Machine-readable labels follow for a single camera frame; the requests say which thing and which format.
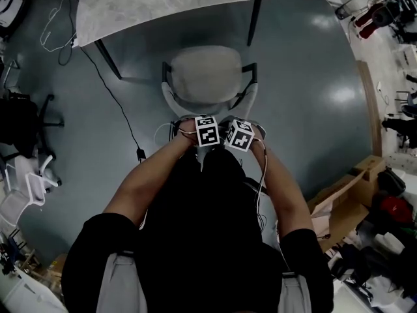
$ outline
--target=chair seat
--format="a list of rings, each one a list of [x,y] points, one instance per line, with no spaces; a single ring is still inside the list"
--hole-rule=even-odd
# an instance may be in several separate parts
[[[29,198],[20,191],[12,190],[0,204],[0,216],[11,226],[16,226],[20,215],[29,205]]]
[[[172,62],[173,90],[189,103],[218,104],[240,92],[242,61],[224,46],[185,49]]]

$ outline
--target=table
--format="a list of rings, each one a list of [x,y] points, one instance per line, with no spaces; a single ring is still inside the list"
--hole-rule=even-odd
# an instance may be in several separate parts
[[[76,19],[78,43],[85,46],[94,42],[114,74],[121,80],[119,70],[101,38],[162,16],[239,1],[254,1],[248,34],[250,46],[262,0],[79,0]]]

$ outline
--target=black office chair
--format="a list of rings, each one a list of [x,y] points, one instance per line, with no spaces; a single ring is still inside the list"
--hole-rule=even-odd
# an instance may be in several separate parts
[[[41,153],[47,156],[55,154],[51,151],[46,143],[44,127],[64,127],[64,123],[45,123],[44,116],[49,101],[52,101],[53,95],[48,95],[40,110],[39,116],[37,114],[37,106],[30,100],[29,95],[11,93],[8,94],[8,99],[0,99],[0,142],[8,145],[14,145],[17,153],[9,156],[4,156],[3,161],[8,161],[18,155],[23,155],[26,158],[33,156],[33,149],[37,144],[37,136],[40,136],[42,148],[39,149]]]

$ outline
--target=white mesh chair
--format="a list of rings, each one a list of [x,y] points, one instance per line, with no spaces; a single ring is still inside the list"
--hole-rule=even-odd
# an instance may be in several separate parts
[[[14,160],[14,166],[6,165],[8,193],[0,204],[0,217],[5,222],[16,226],[26,207],[31,204],[44,205],[49,187],[61,185],[61,181],[54,181],[51,171],[46,169],[52,159],[50,155],[39,168],[37,158],[28,159],[19,155]],[[10,182],[10,168],[16,172],[14,185]]]
[[[252,79],[241,92],[242,74]],[[232,115],[247,119],[257,94],[256,63],[242,67],[239,53],[224,46],[198,46],[162,63],[162,93],[179,116]]]

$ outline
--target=concrete floor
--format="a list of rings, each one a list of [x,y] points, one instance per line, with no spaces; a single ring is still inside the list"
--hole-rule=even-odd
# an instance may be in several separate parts
[[[22,66],[22,93],[31,94],[39,105],[48,93],[55,94],[50,117],[65,119],[64,129],[48,129],[57,155],[53,167],[63,186],[42,208],[29,207],[19,223],[28,243],[46,261],[69,249],[83,223],[103,210],[137,164],[136,145],[120,109],[92,64],[75,49],[70,63],[60,67],[58,53],[48,53],[39,43],[48,14],[59,2],[34,0],[7,50],[7,57],[17,57]],[[69,38],[67,12],[65,2],[50,25],[48,47]],[[259,94],[250,119],[266,128],[269,146],[308,199],[371,152],[362,82],[346,36],[324,0],[264,1],[248,48],[251,12],[250,2],[202,8],[105,38],[123,81],[112,74],[94,45],[87,50],[124,106],[147,155],[156,150],[156,128],[175,118],[160,89],[162,61],[181,48],[214,44],[238,50],[244,64],[257,62]],[[157,140],[162,143],[165,136],[167,130],[161,130]],[[260,171],[250,155],[236,154],[246,173],[258,179]]]

